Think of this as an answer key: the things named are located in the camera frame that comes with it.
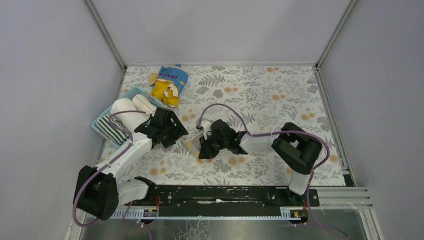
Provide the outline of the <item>grey yellow patterned towel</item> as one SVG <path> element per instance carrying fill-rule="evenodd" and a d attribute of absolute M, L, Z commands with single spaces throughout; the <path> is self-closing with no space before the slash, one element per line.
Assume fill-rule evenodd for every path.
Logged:
<path fill-rule="evenodd" d="M 204 136 L 203 131 L 196 133 L 195 135 L 187 138 L 184 141 L 184 145 L 187 148 L 187 150 L 189 151 L 189 153 L 194 156 L 196 158 L 196 161 L 198 163 L 203 164 L 205 161 L 200 159 L 199 155 L 200 155 L 200 150 L 201 150 L 201 143 L 200 143 L 200 138 Z"/>

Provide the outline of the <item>cream terry towel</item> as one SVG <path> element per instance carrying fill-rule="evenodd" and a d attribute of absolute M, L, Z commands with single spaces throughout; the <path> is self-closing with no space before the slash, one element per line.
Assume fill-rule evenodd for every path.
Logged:
<path fill-rule="evenodd" d="M 140 111 L 140 112 L 144 112 L 147 115 L 152 115 L 157 107 L 155 105 L 153 105 L 148 98 L 146 98 L 144 95 L 142 94 L 137 94 L 135 95 L 131 102 L 133 103 L 133 105 L 135 106 L 136 110 Z"/>

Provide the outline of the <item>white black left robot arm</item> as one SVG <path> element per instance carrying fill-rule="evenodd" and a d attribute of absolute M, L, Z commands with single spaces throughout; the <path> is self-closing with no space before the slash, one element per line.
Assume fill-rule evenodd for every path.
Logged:
<path fill-rule="evenodd" d="M 77 210 L 105 221 L 122 205 L 143 199 L 153 200 L 154 182 L 144 177 L 121 182 L 122 177 L 129 167 L 156 145 L 168 148 L 188 134 L 175 112 L 164 107 L 158 107 L 134 131 L 113 122 L 111 126 L 127 134 L 129 139 L 112 157 L 96 166 L 86 165 L 79 171 L 72 201 L 72 218 L 80 227 L 86 224 L 79 222 Z"/>

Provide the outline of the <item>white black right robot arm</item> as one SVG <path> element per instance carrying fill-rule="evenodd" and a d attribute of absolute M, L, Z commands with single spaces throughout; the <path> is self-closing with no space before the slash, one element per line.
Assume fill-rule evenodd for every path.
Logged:
<path fill-rule="evenodd" d="M 213 159 L 222 150 L 234 155 L 274 152 L 292 169 L 288 189 L 299 196 L 305 194 L 313 167 L 324 146 L 316 136 L 292 122 L 273 132 L 250 133 L 235 131 L 218 119 L 203 121 L 200 130 L 199 134 L 186 141 L 191 154 L 199 160 Z"/>

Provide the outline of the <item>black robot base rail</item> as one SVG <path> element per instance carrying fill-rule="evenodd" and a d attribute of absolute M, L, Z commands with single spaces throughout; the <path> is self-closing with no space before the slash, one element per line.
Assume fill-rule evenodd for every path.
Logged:
<path fill-rule="evenodd" d="M 303 211 L 307 207 L 319 207 L 320 201 L 315 189 L 309 194 L 297 195 L 285 186 L 156 185 L 148 190 L 145 198 L 132 204 L 153 209 L 253 205 Z"/>

